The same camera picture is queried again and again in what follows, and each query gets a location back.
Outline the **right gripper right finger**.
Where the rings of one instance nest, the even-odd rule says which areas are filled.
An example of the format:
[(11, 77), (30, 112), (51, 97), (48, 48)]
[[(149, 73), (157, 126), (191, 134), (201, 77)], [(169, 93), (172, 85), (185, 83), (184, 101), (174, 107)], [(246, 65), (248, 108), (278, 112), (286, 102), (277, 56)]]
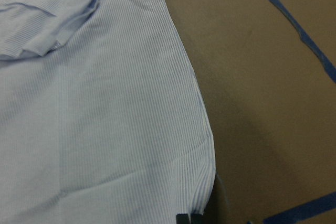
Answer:
[(191, 215), (191, 224), (203, 224), (203, 215)]

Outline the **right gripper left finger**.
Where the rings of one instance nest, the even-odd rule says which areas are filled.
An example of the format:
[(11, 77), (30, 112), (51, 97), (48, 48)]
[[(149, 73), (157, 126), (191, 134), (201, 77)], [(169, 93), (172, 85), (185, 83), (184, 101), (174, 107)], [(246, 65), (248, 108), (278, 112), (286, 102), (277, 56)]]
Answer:
[(188, 214), (177, 214), (176, 215), (176, 224), (190, 224)]

